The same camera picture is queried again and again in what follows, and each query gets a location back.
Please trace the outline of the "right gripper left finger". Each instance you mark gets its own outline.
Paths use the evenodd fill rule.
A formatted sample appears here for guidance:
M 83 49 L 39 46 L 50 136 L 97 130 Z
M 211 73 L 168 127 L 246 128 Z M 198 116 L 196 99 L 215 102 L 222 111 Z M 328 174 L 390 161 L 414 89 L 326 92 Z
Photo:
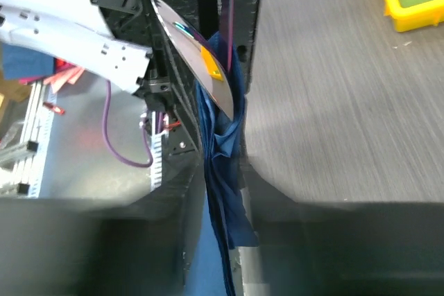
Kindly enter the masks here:
M 182 295 L 200 232 L 203 164 L 178 157 L 162 166 L 162 183 L 131 204 L 134 240 L 126 246 L 129 295 Z

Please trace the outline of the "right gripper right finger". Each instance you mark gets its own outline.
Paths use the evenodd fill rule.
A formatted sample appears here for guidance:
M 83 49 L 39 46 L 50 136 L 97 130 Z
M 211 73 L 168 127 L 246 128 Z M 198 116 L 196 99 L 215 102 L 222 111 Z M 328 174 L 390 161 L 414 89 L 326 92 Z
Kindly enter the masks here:
M 241 193 L 259 245 L 241 247 L 245 295 L 311 295 L 312 273 L 298 205 L 266 181 L 253 165 L 240 162 Z

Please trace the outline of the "iridescent rainbow knife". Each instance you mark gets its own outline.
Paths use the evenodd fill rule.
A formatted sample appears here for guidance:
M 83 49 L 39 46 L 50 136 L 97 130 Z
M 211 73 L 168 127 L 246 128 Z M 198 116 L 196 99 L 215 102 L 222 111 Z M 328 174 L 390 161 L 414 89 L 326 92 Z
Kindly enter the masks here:
M 232 45 L 233 45 L 233 23 L 234 23 L 234 0 L 228 0 L 228 65 L 227 70 L 230 72 L 232 65 Z

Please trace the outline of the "blue paper napkin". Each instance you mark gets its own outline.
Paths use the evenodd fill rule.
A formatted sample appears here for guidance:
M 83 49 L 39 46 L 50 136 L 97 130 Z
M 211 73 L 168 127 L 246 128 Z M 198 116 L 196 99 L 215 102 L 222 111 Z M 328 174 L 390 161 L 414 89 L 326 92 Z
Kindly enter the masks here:
M 246 98 L 244 75 L 235 46 L 232 47 L 228 83 L 233 95 L 233 120 L 218 109 L 198 83 L 196 100 L 210 221 L 221 255 L 225 294 L 235 295 L 230 250 L 258 245 L 257 236 L 244 209 L 238 182 Z

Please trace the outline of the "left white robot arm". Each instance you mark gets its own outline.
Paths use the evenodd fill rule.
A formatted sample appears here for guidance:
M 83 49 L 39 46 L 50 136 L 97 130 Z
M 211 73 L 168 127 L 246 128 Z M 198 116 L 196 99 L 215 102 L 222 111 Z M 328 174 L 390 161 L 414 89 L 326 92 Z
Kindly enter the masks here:
M 61 58 L 167 114 L 169 151 L 200 150 L 194 87 L 228 118 L 235 53 L 249 60 L 259 0 L 1 0 L 1 41 Z

